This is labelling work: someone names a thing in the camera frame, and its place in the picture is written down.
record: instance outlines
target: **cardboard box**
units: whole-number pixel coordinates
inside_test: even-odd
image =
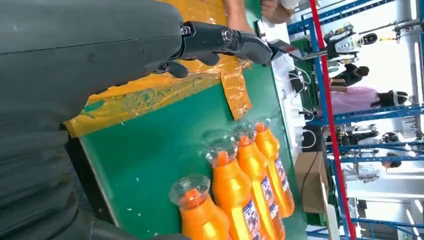
[[[326,213],[329,183],[324,161],[321,151],[302,152],[297,156],[294,171],[306,213]]]

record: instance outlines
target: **orange bottle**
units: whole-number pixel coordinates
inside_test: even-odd
[[[256,146],[255,134],[250,126],[242,132],[236,132],[238,164],[252,181],[253,201],[259,212],[261,229],[264,230],[266,239],[283,240],[286,238],[286,232],[269,180],[268,160]]]
[[[284,172],[283,163],[279,158],[280,143],[270,130],[269,118],[257,121],[255,127],[257,131],[255,142],[259,150],[268,159],[269,179],[279,212],[283,218],[290,217],[295,210],[295,202]]]
[[[229,218],[232,240],[263,239],[258,212],[252,200],[252,183],[236,161],[237,146],[223,141],[211,146],[206,158],[212,164],[212,192]]]
[[[180,179],[169,191],[179,206],[181,233],[192,240],[230,239],[230,221],[209,196],[210,184],[206,176],[195,174]]]

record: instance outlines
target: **robotic arm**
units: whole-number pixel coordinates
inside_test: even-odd
[[[226,54],[264,64],[272,56],[253,34],[183,23],[173,6],[152,0],[2,0],[0,33],[5,240],[135,239],[78,210],[60,124],[110,86],[152,73],[185,77],[179,59],[213,65]]]

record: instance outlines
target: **bottle cap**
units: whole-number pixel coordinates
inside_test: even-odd
[[[258,118],[254,122],[256,132],[260,133],[267,130],[270,127],[271,119],[267,117]]]
[[[239,124],[233,131],[234,139],[239,146],[247,146],[253,144],[256,138],[256,129],[253,124],[245,122]]]
[[[237,155],[237,144],[230,140],[221,140],[210,146],[206,159],[212,167],[222,167],[234,161]]]
[[[208,197],[210,185],[211,181],[201,174],[183,177],[172,185],[169,198],[180,208],[195,208]]]

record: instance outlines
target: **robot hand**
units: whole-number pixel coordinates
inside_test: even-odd
[[[271,49],[259,37],[226,26],[188,21],[182,25],[181,34],[180,51],[153,73],[169,72],[176,78],[185,78],[189,70],[174,61],[176,59],[199,60],[205,65],[213,66],[220,60],[219,54],[250,59],[257,64],[266,64],[272,57]]]

